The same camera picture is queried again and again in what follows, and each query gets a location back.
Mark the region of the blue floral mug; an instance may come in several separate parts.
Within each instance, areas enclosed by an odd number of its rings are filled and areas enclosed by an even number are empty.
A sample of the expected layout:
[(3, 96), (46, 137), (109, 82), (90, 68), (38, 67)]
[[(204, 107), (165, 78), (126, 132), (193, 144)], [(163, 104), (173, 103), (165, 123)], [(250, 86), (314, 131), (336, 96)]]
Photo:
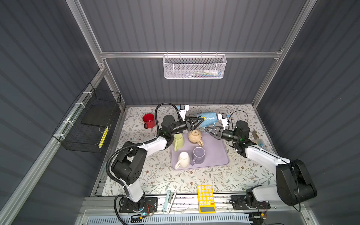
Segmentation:
[(200, 127), (205, 128), (208, 126), (215, 126), (215, 124), (218, 122), (218, 115), (216, 112), (203, 112), (198, 114), (198, 118), (203, 118), (202, 123), (200, 124)]

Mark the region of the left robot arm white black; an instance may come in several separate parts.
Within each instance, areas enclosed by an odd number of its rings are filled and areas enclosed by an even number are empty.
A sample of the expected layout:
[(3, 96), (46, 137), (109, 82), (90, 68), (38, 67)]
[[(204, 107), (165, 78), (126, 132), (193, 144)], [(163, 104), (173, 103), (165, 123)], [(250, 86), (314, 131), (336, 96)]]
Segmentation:
[[(172, 115), (166, 115), (161, 124), (158, 123), (158, 110), (161, 106), (171, 106), (175, 109), (178, 120)], [(177, 107), (172, 103), (161, 103), (155, 108), (154, 120), (157, 133), (151, 140), (132, 143), (126, 142), (122, 148), (115, 151), (106, 163), (108, 178), (120, 184), (129, 202), (138, 207), (145, 202), (145, 192), (138, 181), (145, 160), (148, 156), (162, 151), (173, 143), (174, 136), (183, 131), (193, 131), (204, 121), (202, 117), (186, 116), (188, 105)]]

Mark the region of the white cream mug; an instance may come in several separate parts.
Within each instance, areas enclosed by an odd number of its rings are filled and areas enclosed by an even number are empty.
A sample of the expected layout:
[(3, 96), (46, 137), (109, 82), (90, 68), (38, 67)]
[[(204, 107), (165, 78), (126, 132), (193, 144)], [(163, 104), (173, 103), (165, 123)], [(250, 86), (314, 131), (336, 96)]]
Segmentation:
[(174, 168), (175, 169), (185, 169), (190, 166), (190, 156), (187, 152), (180, 153), (178, 157), (178, 161), (176, 162)]

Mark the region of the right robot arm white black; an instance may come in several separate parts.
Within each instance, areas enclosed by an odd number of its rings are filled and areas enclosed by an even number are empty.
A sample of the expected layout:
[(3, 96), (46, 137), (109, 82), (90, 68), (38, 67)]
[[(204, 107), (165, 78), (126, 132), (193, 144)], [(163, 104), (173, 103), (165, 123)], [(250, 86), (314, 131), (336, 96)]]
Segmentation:
[(204, 131), (217, 140), (231, 141), (238, 154), (264, 166), (275, 175), (275, 185), (258, 185), (247, 189), (243, 202), (249, 208), (263, 202), (279, 201), (295, 206), (317, 196), (317, 189), (306, 165), (298, 159), (283, 158), (260, 148), (250, 140), (247, 122), (237, 121), (234, 130), (216, 126), (206, 127)]

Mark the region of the red mug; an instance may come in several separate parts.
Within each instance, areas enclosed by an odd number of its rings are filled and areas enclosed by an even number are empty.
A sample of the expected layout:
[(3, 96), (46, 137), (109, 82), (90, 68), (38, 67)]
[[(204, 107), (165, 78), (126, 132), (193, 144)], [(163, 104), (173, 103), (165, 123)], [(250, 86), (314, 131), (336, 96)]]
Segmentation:
[(143, 120), (143, 122), (144, 122), (143, 127), (144, 127), (145, 129), (154, 128), (154, 127), (156, 126), (155, 115), (152, 114), (152, 113), (145, 114), (145, 115), (142, 117), (142, 120)]

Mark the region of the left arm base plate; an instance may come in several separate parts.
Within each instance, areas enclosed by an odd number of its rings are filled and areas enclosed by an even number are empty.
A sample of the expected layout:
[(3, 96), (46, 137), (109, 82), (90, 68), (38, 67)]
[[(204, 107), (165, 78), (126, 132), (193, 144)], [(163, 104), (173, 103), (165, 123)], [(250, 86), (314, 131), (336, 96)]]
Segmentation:
[(145, 197), (139, 202), (133, 202), (128, 198), (122, 198), (118, 203), (119, 213), (154, 213), (158, 210), (157, 197)]

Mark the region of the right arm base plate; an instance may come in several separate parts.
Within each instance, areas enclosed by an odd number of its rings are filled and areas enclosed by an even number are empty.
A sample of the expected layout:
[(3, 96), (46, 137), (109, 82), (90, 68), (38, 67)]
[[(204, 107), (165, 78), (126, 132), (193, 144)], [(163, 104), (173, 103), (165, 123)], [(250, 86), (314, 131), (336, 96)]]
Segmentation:
[(268, 210), (271, 205), (268, 201), (257, 201), (252, 195), (231, 195), (229, 203), (234, 210)]

